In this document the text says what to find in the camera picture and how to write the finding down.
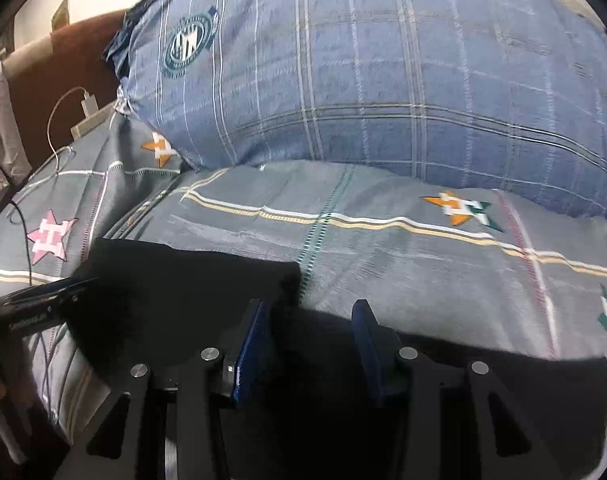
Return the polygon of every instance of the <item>blue gripper pad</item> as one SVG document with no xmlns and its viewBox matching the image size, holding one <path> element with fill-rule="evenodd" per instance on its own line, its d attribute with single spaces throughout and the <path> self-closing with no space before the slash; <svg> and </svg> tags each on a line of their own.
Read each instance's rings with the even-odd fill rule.
<svg viewBox="0 0 607 480">
<path fill-rule="evenodd" d="M 353 305 L 351 324 L 370 396 L 381 406 L 387 397 L 403 390 L 395 364 L 401 340 L 394 330 L 379 325 L 366 300 Z"/>
<path fill-rule="evenodd" d="M 269 344 L 268 319 L 268 308 L 261 301 L 235 363 L 232 398 L 236 402 L 243 402 L 248 397 L 254 380 L 263 369 Z"/>
</svg>

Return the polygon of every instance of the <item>pillow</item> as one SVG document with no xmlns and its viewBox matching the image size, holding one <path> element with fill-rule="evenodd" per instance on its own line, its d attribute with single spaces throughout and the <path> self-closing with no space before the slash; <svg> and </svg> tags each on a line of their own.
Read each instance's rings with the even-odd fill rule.
<svg viewBox="0 0 607 480">
<path fill-rule="evenodd" d="M 556 0 L 144 0 L 106 58 L 194 168 L 352 162 L 607 218 L 607 37 Z"/>
</svg>

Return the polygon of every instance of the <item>circular emblem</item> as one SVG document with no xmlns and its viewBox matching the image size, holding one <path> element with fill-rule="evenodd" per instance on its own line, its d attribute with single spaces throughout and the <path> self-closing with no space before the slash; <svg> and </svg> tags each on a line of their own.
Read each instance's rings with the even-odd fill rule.
<svg viewBox="0 0 607 480">
<path fill-rule="evenodd" d="M 178 77 L 204 48 L 209 48 L 217 30 L 218 15 L 214 7 L 206 14 L 181 18 L 170 34 L 164 67 L 170 77 Z"/>
</svg>

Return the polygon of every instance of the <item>black cable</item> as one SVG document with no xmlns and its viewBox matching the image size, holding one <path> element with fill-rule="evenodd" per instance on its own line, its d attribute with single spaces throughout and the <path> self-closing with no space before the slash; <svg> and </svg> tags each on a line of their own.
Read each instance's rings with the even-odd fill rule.
<svg viewBox="0 0 607 480">
<path fill-rule="evenodd" d="M 14 200 L 9 200 L 9 203 L 14 207 L 14 209 L 16 209 L 16 212 L 19 213 L 19 216 L 21 217 L 21 224 L 23 225 L 23 229 L 24 229 L 24 240 L 26 241 L 26 260 L 27 260 L 28 283 L 29 283 L 29 286 L 32 286 L 32 261 L 30 261 L 30 245 L 28 244 L 28 241 L 27 241 L 26 218 L 23 216 L 23 212 L 21 211 L 21 208 L 16 204 L 16 202 Z M 45 371 L 44 371 L 45 387 L 48 392 L 48 420 L 50 420 L 52 417 L 52 393 L 50 390 L 50 377 L 48 374 L 48 370 L 50 368 L 50 363 L 48 362 L 48 352 L 45 348 L 45 341 L 43 340 L 43 333 L 39 332 L 37 334 L 37 338 L 39 338 L 39 342 L 41 343 L 41 345 L 43 347 L 43 358 L 45 360 Z"/>
<path fill-rule="evenodd" d="M 14 209 L 16 209 L 16 212 L 19 213 L 19 216 L 21 217 L 21 224 L 23 224 L 23 228 L 24 228 L 24 239 L 26 241 L 26 259 L 27 259 L 27 272 L 28 272 L 28 283 L 30 286 L 32 286 L 32 262 L 30 261 L 30 245 L 27 243 L 27 226 L 26 226 L 26 218 L 24 218 L 23 213 L 21 212 L 21 209 L 19 208 L 19 206 L 16 205 L 16 202 L 14 200 L 10 200 L 10 203 L 14 206 Z"/>
</svg>

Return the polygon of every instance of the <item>gray plaid bedsheet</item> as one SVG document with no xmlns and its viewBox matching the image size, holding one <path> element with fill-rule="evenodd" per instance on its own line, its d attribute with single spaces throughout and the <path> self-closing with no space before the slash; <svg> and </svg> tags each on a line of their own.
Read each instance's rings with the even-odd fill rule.
<svg viewBox="0 0 607 480">
<path fill-rule="evenodd" d="M 97 237 L 299 263 L 301 306 L 549 360 L 607 358 L 607 221 L 503 190 L 431 186 L 387 170 L 293 161 L 181 171 L 158 136 L 115 115 L 16 197 L 34 282 L 71 275 Z M 60 237 L 48 234 L 54 226 Z M 23 231 L 0 215 L 0 296 L 27 286 Z M 65 325 L 27 342 L 44 405 L 70 441 L 107 394 Z M 568 413 L 567 431 L 573 431 Z M 607 430 L 602 464 L 607 465 Z"/>
</svg>

